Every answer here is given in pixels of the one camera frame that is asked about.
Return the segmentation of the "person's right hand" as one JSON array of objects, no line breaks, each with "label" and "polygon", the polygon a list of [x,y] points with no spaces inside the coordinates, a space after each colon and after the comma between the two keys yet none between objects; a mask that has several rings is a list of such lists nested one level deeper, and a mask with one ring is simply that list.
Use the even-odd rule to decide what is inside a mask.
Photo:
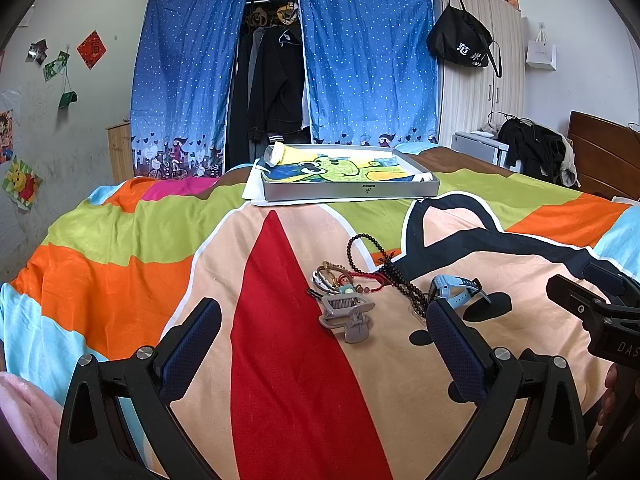
[{"label": "person's right hand", "polygon": [[597,418],[597,424],[603,427],[614,411],[616,404],[615,386],[617,382],[618,367],[613,363],[606,373],[604,386],[605,392],[601,398],[601,407]]}]

